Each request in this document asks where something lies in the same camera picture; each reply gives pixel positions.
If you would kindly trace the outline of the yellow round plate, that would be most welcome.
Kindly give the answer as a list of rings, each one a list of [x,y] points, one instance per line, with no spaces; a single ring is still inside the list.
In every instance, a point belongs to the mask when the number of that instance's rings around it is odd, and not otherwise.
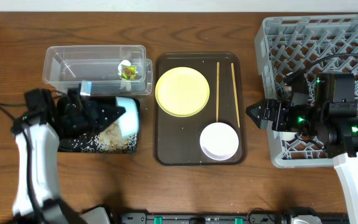
[[[155,87],[155,99],[159,107],[176,117],[199,113],[206,106],[209,96],[207,79],[190,67],[176,67],[166,71]]]

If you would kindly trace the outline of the white cup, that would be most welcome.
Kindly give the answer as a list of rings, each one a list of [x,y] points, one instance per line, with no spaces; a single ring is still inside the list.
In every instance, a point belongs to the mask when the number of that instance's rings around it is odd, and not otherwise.
[[[295,132],[281,132],[280,136],[283,141],[293,141],[294,139],[297,139],[298,133]]]

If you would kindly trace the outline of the green snack wrapper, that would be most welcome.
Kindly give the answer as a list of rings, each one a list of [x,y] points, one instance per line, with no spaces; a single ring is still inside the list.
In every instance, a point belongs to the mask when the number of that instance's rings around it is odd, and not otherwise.
[[[135,80],[137,76],[136,65],[123,65],[121,67],[121,78],[125,80]]]

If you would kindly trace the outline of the light blue bowl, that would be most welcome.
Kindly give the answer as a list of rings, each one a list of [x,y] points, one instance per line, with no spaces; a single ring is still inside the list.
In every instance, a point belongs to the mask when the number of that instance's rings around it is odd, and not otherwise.
[[[121,136],[126,138],[137,134],[139,131],[139,115],[135,100],[117,96],[116,103],[119,107],[125,109],[124,114],[118,118]]]

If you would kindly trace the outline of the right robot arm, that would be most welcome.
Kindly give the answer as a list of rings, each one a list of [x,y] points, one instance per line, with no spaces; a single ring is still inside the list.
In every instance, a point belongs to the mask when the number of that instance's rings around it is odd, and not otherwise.
[[[247,116],[259,129],[270,127],[295,136],[315,136],[323,143],[342,185],[350,223],[358,223],[358,115],[351,73],[320,73],[315,83],[315,104],[306,96],[301,75],[285,77],[291,99],[264,99],[246,108]]]

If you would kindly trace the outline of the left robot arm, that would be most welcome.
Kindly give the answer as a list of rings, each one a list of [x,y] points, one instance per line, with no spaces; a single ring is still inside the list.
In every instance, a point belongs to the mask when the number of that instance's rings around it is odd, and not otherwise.
[[[27,111],[13,121],[11,132],[19,150],[19,183],[12,206],[12,223],[113,223],[104,205],[78,213],[62,199],[57,156],[62,139],[98,134],[126,113],[114,103],[83,101],[68,97],[76,105],[69,113],[57,108],[52,92],[34,89],[24,95]]]

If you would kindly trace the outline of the rice food scraps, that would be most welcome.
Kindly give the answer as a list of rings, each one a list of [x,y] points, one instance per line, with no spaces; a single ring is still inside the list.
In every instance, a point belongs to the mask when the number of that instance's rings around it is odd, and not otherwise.
[[[90,139],[83,139],[83,142],[77,142],[76,146],[80,152],[132,154],[137,149],[137,134],[123,138],[116,120],[103,132]]]

